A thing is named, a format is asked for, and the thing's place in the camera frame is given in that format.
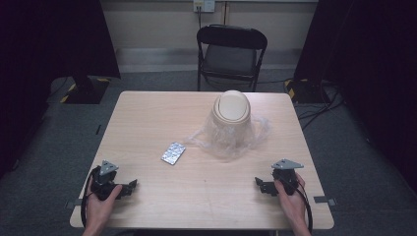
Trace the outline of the dark curtain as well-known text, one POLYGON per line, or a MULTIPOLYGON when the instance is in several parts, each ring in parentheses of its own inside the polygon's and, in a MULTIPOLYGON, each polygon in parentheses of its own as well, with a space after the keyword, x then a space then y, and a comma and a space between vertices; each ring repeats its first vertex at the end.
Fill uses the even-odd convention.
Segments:
POLYGON ((294 78, 339 84, 417 193, 417 0, 318 0, 294 78))
POLYGON ((62 77, 120 76, 100 0, 0 0, 0 178, 62 77))

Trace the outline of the black folding chair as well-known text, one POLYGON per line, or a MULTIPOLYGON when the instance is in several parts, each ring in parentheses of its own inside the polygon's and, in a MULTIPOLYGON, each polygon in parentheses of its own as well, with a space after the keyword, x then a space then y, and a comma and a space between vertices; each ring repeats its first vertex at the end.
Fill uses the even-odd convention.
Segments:
POLYGON ((197 32, 198 78, 208 77, 248 82, 252 91, 258 84, 267 37, 257 29, 208 25, 197 32))

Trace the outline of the clear plastic bag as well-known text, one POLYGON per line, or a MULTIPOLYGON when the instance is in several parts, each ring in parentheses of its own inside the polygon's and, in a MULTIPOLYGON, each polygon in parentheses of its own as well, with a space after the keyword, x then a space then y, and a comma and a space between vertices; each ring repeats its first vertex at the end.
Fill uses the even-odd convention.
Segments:
POLYGON ((263 144, 271 132, 270 121, 264 117, 250 115, 241 124, 226 124, 208 116, 204 125, 184 143, 199 147, 216 157, 232 160, 263 144))

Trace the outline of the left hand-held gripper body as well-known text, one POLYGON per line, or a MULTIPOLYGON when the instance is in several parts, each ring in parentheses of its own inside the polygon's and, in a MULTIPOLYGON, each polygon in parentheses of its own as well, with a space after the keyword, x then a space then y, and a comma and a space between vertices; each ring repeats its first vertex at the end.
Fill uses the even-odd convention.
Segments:
POLYGON ((101 201, 105 201, 116 187, 113 180, 117 174, 117 169, 117 165, 107 160, 103 160, 102 163, 97 165, 92 171, 92 183, 90 185, 90 190, 101 201))

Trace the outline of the person's right hand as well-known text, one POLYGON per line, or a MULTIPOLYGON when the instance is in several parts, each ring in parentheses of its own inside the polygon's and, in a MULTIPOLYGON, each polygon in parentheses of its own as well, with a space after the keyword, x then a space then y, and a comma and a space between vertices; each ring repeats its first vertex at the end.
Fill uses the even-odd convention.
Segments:
POLYGON ((307 228, 305 221, 305 203, 300 194, 294 193, 288 196, 284 191, 283 184, 279 180, 274 181, 278 191, 279 202, 284 215, 293 229, 307 228))

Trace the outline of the person's left hand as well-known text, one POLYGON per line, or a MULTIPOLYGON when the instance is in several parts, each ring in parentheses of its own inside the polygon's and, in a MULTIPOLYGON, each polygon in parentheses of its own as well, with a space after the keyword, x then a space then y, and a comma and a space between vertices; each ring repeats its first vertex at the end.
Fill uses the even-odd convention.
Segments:
POLYGON ((113 206, 116 198, 122 190, 121 185, 116 185, 110 193, 109 197, 101 201, 96 194, 88 186, 88 202, 87 202, 87 226, 86 231, 98 232, 102 230, 113 211, 113 206))

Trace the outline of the black stand base striped tape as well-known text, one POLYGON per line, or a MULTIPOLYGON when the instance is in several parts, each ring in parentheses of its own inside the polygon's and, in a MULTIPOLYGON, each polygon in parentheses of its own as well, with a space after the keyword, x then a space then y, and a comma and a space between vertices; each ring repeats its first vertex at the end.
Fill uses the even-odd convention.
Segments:
POLYGON ((284 88, 294 103, 327 103, 328 97, 321 86, 308 80, 288 79, 284 88))
POLYGON ((75 83, 61 99, 67 104, 99 104, 110 81, 108 79, 75 78, 75 83))

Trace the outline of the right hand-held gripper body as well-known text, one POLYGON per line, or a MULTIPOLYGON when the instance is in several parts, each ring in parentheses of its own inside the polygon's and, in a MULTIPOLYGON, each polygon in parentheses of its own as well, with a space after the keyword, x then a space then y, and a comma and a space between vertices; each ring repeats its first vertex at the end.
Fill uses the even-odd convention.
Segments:
POLYGON ((281 182, 286 194, 292 196, 299 186, 295 170, 303 167, 301 163, 283 158, 271 166, 272 176, 281 182))

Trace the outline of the white wall socket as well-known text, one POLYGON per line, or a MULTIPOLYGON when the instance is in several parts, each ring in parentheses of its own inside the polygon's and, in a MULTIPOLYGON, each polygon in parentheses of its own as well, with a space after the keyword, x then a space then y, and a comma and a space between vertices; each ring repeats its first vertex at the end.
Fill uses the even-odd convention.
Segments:
POLYGON ((213 13, 215 11, 215 1, 193 0, 193 11, 196 13, 213 13))

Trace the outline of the silver blister pack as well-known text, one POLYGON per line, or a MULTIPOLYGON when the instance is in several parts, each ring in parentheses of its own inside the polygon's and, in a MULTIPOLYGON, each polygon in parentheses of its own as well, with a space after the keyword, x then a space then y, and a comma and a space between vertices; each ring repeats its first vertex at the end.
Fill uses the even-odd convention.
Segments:
POLYGON ((185 150, 186 147, 184 145, 176 142, 171 143, 163 153, 161 160, 170 165, 174 165, 185 150))

